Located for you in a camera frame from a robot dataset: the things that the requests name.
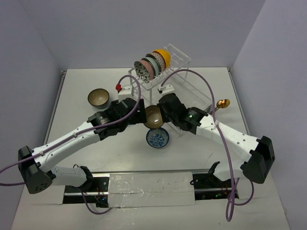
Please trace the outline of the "beige bowl dark exterior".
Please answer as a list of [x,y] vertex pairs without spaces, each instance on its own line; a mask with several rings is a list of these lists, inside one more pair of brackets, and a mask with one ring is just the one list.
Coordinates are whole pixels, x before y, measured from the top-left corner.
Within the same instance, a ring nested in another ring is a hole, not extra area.
[[160,108],[157,105],[150,105],[145,108],[147,121],[144,125],[149,129],[157,129],[163,126],[164,122],[160,112]]

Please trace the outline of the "blue floral white bowl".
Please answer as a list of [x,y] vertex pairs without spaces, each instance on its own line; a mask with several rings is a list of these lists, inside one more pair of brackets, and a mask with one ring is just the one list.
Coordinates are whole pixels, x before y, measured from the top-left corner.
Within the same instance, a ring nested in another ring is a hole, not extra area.
[[170,140],[169,133],[162,127],[150,129],[146,134],[146,142],[155,149],[165,147]]

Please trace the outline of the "light green ceramic bowl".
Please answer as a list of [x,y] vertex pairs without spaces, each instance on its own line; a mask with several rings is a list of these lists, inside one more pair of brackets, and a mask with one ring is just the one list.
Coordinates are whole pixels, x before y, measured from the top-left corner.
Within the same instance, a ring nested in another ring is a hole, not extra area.
[[152,57],[145,57],[146,61],[148,61],[149,63],[151,63],[151,65],[153,66],[153,69],[154,69],[154,75],[156,77],[159,76],[159,65],[158,65],[158,62],[156,61],[156,59],[152,58]]

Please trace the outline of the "leaf patterned bowl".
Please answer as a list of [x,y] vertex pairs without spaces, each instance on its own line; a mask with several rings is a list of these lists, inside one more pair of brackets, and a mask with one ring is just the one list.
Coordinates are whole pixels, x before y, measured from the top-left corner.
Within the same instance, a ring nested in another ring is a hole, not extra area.
[[147,69],[147,65],[144,60],[139,60],[134,62],[134,69],[136,71],[137,76],[144,81],[145,83],[149,83],[150,81],[150,73]]

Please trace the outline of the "pink patterned bowl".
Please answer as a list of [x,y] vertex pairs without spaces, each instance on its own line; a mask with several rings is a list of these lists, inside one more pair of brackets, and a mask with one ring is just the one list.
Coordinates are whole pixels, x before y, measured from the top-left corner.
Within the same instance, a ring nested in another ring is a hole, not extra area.
[[148,74],[149,74],[149,81],[154,79],[154,67],[153,65],[145,58],[141,59],[141,63],[145,66]]

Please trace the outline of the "yellow bowl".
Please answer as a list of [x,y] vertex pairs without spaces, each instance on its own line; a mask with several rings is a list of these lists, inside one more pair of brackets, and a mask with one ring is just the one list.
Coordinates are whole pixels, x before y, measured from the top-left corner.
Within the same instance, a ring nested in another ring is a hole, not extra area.
[[168,51],[164,50],[164,49],[156,49],[153,51],[154,53],[160,54],[164,61],[165,61],[165,68],[169,68],[170,63],[171,63],[171,55]]

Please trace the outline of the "red patterned white bowl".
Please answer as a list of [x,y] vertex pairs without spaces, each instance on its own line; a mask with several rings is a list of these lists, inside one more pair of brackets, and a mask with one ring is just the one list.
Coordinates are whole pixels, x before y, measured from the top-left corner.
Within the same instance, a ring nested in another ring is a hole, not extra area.
[[163,56],[160,53],[152,52],[152,56],[157,60],[157,62],[160,65],[161,73],[165,71],[165,60]]

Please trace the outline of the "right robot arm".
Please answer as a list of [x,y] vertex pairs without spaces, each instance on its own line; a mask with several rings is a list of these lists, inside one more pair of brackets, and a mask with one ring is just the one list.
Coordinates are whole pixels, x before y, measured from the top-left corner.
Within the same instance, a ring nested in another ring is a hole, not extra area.
[[221,186],[231,178],[246,177],[263,184],[275,161],[272,140],[241,133],[197,107],[187,108],[175,93],[164,95],[158,101],[163,122],[171,122],[180,130],[208,138],[238,155],[231,163],[216,162],[210,168],[208,181],[213,187]]

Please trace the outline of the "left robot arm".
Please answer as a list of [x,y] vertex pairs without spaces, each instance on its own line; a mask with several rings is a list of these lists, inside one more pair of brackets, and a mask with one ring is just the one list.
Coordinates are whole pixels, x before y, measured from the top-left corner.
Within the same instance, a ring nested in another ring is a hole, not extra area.
[[94,177],[85,166],[58,167],[57,164],[75,152],[110,136],[127,126],[146,122],[143,99],[113,101],[104,111],[96,112],[70,133],[34,149],[18,151],[18,169],[30,194],[37,194],[52,185],[67,185],[83,192],[94,185]]

